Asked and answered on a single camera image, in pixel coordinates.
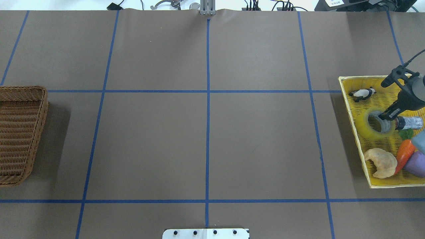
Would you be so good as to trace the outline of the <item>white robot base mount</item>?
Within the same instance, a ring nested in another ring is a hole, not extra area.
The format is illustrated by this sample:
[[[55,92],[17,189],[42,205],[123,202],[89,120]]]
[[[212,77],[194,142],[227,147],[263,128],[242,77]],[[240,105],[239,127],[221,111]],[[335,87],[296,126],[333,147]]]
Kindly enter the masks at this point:
[[[199,228],[167,229],[163,239],[250,239],[249,229],[244,228]]]

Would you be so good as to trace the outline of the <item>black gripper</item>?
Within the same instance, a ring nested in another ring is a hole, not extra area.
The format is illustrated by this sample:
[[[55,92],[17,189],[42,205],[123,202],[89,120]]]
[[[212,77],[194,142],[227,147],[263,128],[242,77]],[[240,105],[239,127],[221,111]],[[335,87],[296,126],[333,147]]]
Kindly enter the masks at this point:
[[[393,102],[378,117],[382,120],[393,121],[403,111],[417,111],[424,108],[424,106],[424,76],[410,77],[405,80],[405,84],[398,94],[397,102]]]

